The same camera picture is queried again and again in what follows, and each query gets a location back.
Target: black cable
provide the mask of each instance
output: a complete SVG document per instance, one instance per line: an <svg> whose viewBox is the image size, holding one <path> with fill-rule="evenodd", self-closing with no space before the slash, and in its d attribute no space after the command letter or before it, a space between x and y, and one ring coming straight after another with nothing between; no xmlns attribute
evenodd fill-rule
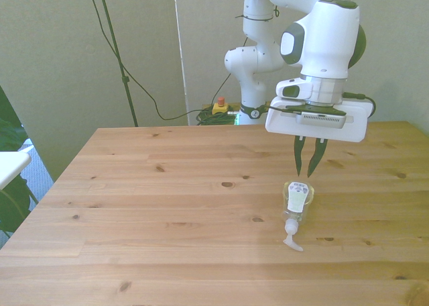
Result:
<svg viewBox="0 0 429 306"><path fill-rule="evenodd" d="M127 68L123 65L123 63L122 63L122 61L121 61L121 59L118 57L118 55L117 55L117 53L116 53L116 51L115 51L115 49L113 48L113 46L112 46L112 44L110 43L110 41L109 41L109 39L108 39L108 37L107 37L107 35L106 35L106 33L105 33L105 31L104 31L104 28L103 28L103 24L101 23L101 17L100 17L100 13L99 13L99 9L98 9L98 7L97 7L97 4L95 3L95 0L92 0L93 1L93 5L94 5L94 8L95 8L95 12L97 13L97 18L98 18L98 20L99 20L99 24L100 24L100 28L101 28L101 32L103 33L103 36L105 37L105 39L106 39L106 41L107 41L107 43L108 43L108 45L110 46L110 49L112 50L112 52L113 52L113 54L116 56L116 58L118 59L118 61L120 61L121 62L121 64L122 64L122 67L123 67L123 69L124 69L124 71L129 75L129 77L131 78L131 79L133 79L133 81L146 93L146 95L147 96L149 96L149 98L154 102L154 105L155 105L155 109L156 109L156 113L158 114L158 116L162 119L162 120L164 120L164 121L168 121L168 120L174 120L174 119L178 119L178 118L181 118L181 117L183 117L183 116L185 116L185 115L188 115L189 113L194 113L195 111L202 111L203 109L195 109L195 110L191 110L191 111L188 111L187 113L184 113L184 114L182 114L182 115L179 115L179 116L177 116L177 117L173 117L173 118L164 118L164 117L162 117L162 115L161 115L161 113L160 113L160 111L158 110L158 104L157 104L157 102L156 102L156 100L152 97L152 95L133 77L133 75L127 70Z"/></svg>
<svg viewBox="0 0 429 306"><path fill-rule="evenodd" d="M374 99L372 99L372 98L370 98L368 96L365 96L365 99L368 99L370 102L373 103L373 106L374 106L373 107L373 111L371 112L371 115L369 115L369 117L371 117L375 113L375 111L377 110L377 104L375 103Z"/></svg>
<svg viewBox="0 0 429 306"><path fill-rule="evenodd" d="M235 121L235 115L229 115L226 113L212 114L213 106L207 107L201 111L197 116L197 125L233 125ZM228 110L232 111L233 108L228 106Z"/></svg>
<svg viewBox="0 0 429 306"><path fill-rule="evenodd" d="M246 40L244 40L244 43L243 43L243 47L245 47L246 46L246 43L247 43L247 40L248 40L249 38L246 38ZM216 96L217 96L217 94L219 93L219 91L221 91L221 89L222 89L222 87L223 87L223 85L226 83L226 81L229 79L229 77L231 76L231 73L230 74L228 74L228 77L223 81L223 83L222 83L222 85L219 87L219 89L217 89L217 92L214 94L214 96L213 96L213 99L212 99L212 102L211 102L211 106L213 106L213 103L215 102L215 98L216 98Z"/></svg>

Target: black stand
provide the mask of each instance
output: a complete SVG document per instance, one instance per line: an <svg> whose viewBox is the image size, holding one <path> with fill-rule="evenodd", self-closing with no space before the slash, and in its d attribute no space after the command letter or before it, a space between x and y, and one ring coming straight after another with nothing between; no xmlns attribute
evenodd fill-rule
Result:
<svg viewBox="0 0 429 306"><path fill-rule="evenodd" d="M121 69L122 82L123 82L123 85L125 86L125 92L127 93L128 104L129 104L129 108L131 110L131 114L133 116L134 126L139 127L139 125L137 123L137 118L136 118L135 112L134 112L134 105L133 105L133 101L131 99L131 93L129 92L129 87L128 87L129 77L125 75L125 72L123 70L123 64L122 64L121 56L119 55L119 49L118 49L118 45L116 43L115 33L113 31L112 21L110 20L109 10L107 9L106 0L101 0L101 1L103 2L103 7L105 8L107 22L109 23L109 29L110 29L110 33L112 35L112 41L113 41L113 45L115 47L115 53L116 53L116 57L118 59L119 68Z"/></svg>

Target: cable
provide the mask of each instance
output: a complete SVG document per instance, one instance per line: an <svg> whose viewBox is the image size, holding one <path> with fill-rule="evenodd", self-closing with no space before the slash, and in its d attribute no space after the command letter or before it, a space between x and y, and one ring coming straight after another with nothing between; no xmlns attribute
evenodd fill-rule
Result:
<svg viewBox="0 0 429 306"><path fill-rule="evenodd" d="M375 111L377 110L377 104L375 103L374 99L372 99L372 98L370 98L368 96L365 96L365 99L368 99L370 102L373 103L373 106L374 106L373 107L373 111L371 112L371 115L369 115L369 117L371 117L375 113Z"/></svg>
<svg viewBox="0 0 429 306"><path fill-rule="evenodd" d="M107 41L107 43L108 43L108 45L110 46L110 49L112 50L112 52L113 52L113 54L116 56L116 58L117 58L117 60L122 64L122 67L123 67L123 69L124 69L124 71L130 76L130 78L131 79L133 79L133 81L146 93L146 95L147 96L149 96L149 98L154 102L154 105L155 105L155 110L156 110L156 113L158 114L158 116L162 119L162 120L164 120L164 121L168 121L168 120L174 120L174 119L178 119L178 118L181 118L181 117L183 117L183 116L185 116L185 115L188 115L189 113L194 113L194 112L196 112L196 111L202 111L203 109L195 109L195 110L191 110L191 111L188 111L187 113L184 113L184 114L182 114L182 115L179 115L179 116L177 116L177 117L173 117L173 118L164 118L162 115L161 115L161 113L160 113L160 111L158 110L158 104L157 104L157 102L156 102L156 100L152 97L152 95L133 77L133 75L127 70L127 68L124 66L124 64L122 63L122 61L121 61L121 59L118 57L118 55L117 55L117 53L116 53L116 51L115 51L115 49L113 48L113 46L112 46L112 44L110 43L110 41L109 41L109 39L108 39L108 37L107 37L107 35L106 35L106 33L105 33L105 31L104 31L104 28L103 28L103 24L101 23L101 17L100 17L100 13L99 13L99 9L98 9L98 7L97 7L97 4L95 3L95 0L92 0L93 1L93 5L94 5L94 8L95 8L95 12L96 12L96 14L97 14L97 18L98 18L98 20L99 20L99 24L100 24L100 28L101 28L101 32L103 33L103 36L105 37L105 39L106 39L106 41Z"/></svg>
<svg viewBox="0 0 429 306"><path fill-rule="evenodd" d="M246 43L247 43L247 40L248 40L248 39L249 39L249 38L246 38L246 40L244 40L243 47L245 47L245 46L246 46ZM219 89L217 89L217 92L214 94L214 96L213 96L213 99L212 99L212 102L211 102L210 106L213 106L213 103L215 102L215 98L216 98L217 94L219 93L219 91L221 91L221 89L222 89L223 85L226 83L226 81L229 79L229 77L230 77L230 76L231 76L231 73L230 73L230 74L228 74L228 77L223 81L223 83L221 84L221 86L219 87Z"/></svg>
<svg viewBox="0 0 429 306"><path fill-rule="evenodd" d="M359 99L359 100L368 99L370 102L372 102L373 103L373 111L371 112L371 115L369 115L368 118L370 118L372 115L374 115L375 111L377 110L377 104L375 103L374 99L364 95L363 93L343 93L343 98L345 98L345 99Z"/></svg>
<svg viewBox="0 0 429 306"><path fill-rule="evenodd" d="M201 111L196 117L197 125L233 125L235 121L235 115L229 115L226 113L212 114L213 106L207 107ZM228 110L232 111L233 108L228 106Z"/></svg>

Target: floor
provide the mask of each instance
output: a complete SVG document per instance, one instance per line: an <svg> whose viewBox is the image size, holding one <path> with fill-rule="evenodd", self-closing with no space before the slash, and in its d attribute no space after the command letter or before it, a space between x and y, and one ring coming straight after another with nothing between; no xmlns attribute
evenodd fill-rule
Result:
<svg viewBox="0 0 429 306"><path fill-rule="evenodd" d="M31 142L26 142L19 151L28 152L32 158L32 162L22 171L21 176L27 180L28 187L32 190L36 199L40 201L54 183ZM35 206L36 204L32 202L29 210L34 209ZM0 249L5 245L7 240L8 237L3 232L0 232Z"/></svg>

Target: pump bottle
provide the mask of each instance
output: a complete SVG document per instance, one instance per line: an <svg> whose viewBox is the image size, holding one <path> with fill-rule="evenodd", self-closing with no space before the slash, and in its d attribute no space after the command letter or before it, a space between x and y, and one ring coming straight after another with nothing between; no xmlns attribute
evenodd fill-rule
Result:
<svg viewBox="0 0 429 306"><path fill-rule="evenodd" d="M293 235L298 232L299 225L304 222L313 197L314 189L308 183L291 181L284 185L283 217L286 221L284 229L288 236L283 242L297 251L304 251L304 249L294 242Z"/></svg>

